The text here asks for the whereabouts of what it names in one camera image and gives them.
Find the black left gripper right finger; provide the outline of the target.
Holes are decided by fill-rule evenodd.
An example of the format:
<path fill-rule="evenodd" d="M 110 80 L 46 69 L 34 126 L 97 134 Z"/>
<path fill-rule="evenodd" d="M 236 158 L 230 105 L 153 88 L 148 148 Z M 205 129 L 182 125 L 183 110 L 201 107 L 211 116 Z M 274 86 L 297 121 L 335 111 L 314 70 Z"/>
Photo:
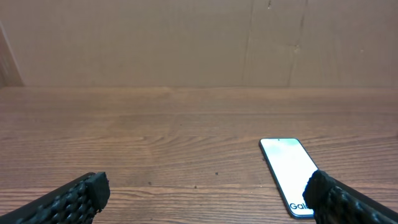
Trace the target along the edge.
<path fill-rule="evenodd" d="M 309 178 L 303 199 L 317 224 L 397 224 L 397 212 L 322 170 Z"/>

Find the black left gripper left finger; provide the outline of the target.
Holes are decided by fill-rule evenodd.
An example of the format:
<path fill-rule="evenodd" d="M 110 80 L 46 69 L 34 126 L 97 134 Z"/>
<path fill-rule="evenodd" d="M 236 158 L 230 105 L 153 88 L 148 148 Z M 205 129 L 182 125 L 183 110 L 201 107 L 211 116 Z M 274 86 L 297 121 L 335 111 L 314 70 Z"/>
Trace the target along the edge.
<path fill-rule="evenodd" d="M 89 172 L 1 216 L 1 224 L 88 224 L 110 197 L 105 172 Z"/>

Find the Samsung Galaxy smartphone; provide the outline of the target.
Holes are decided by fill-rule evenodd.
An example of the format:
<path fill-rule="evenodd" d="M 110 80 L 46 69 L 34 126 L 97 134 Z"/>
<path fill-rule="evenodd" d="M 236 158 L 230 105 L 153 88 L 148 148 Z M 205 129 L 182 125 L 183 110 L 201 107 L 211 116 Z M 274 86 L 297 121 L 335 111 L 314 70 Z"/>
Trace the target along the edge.
<path fill-rule="evenodd" d="M 287 213 L 294 219 L 312 219 L 314 211 L 303 192 L 318 167 L 302 143 L 296 138 L 263 138 L 259 147 Z"/>

